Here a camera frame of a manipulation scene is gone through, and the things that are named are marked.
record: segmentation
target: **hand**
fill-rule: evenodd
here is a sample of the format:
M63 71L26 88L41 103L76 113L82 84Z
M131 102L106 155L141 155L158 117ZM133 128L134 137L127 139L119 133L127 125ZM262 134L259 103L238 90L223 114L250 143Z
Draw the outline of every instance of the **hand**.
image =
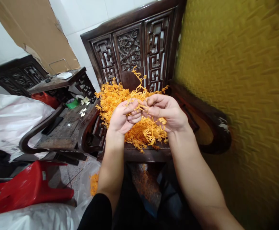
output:
M126 105L127 101L124 101L116 107L111 117L109 130L125 135L133 125L141 120L141 110L134 111L139 105L137 99L130 102L128 106Z
M167 123L165 125L166 132L180 131L189 126L186 114L179 107L178 102L170 96L162 94L154 94L144 100L145 108L143 115L145 117L153 117L154 121L163 117Z

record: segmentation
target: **cardboard sheet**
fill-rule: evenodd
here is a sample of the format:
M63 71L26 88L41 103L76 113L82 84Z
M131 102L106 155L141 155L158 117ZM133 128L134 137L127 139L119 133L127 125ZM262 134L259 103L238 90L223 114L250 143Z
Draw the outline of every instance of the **cardboard sheet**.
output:
M0 22L14 42L32 54L50 74L78 69L80 65L48 0L0 0ZM65 59L70 67L60 61Z

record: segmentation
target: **green cup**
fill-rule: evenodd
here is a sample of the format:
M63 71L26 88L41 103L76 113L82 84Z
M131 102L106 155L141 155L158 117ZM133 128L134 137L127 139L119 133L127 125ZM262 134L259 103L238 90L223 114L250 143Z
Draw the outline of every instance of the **green cup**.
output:
M72 98L72 99L69 99L67 102L66 102L66 106L70 109L74 109L76 108L77 106L79 105L79 102L77 99L75 98Z

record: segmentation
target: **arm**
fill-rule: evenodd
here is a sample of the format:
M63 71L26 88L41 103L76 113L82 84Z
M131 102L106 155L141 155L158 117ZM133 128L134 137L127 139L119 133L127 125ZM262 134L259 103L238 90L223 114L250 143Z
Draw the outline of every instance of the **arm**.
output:
M128 106L122 102L114 110L107 131L105 152L101 163L97 193L108 197L114 215L124 177L124 136L141 120L141 113L134 111L138 102Z
M174 98L148 98L147 115L167 120L165 125L181 190L204 229L243 229L228 210L215 176L203 159L185 113Z

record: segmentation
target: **yellow textured wall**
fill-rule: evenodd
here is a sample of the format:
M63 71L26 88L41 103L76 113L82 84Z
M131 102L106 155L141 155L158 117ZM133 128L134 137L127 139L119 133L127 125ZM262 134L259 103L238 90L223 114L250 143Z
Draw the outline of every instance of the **yellow textured wall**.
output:
M246 229L279 216L279 1L188 0L175 80L228 115L233 143L204 157Z

